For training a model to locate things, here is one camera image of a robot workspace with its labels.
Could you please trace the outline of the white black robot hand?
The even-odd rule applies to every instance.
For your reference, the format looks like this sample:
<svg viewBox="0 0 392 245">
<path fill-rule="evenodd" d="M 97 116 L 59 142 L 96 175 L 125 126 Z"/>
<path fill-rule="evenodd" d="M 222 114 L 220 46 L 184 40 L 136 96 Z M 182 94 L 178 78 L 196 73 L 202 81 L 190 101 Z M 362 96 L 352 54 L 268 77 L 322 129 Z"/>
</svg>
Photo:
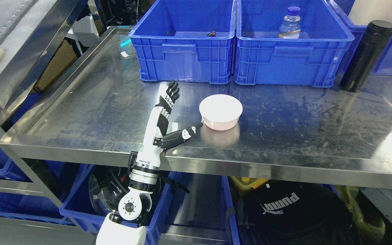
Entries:
<svg viewBox="0 0 392 245">
<path fill-rule="evenodd" d="M 174 80 L 159 89 L 157 104 L 151 110 L 148 118 L 143 138 L 143 149 L 137 154 L 137 166 L 158 169 L 162 152 L 189 141 L 203 126 L 203 123 L 200 122 L 182 130 L 167 132 L 172 108 L 180 97 L 179 91 L 179 84 Z"/>
</svg>

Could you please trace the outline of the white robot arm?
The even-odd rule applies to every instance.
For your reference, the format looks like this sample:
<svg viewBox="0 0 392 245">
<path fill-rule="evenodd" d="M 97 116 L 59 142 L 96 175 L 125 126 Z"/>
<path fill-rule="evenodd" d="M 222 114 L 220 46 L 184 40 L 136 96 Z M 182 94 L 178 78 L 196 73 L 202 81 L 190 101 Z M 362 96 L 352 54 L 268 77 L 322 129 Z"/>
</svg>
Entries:
<svg viewBox="0 0 392 245">
<path fill-rule="evenodd" d="M 146 216 L 150 213 L 151 195 L 157 189 L 159 171 L 142 166 L 122 169 L 106 166 L 89 181 L 91 203 L 107 211 L 96 237 L 97 245 L 143 245 L 146 242 Z"/>
</svg>

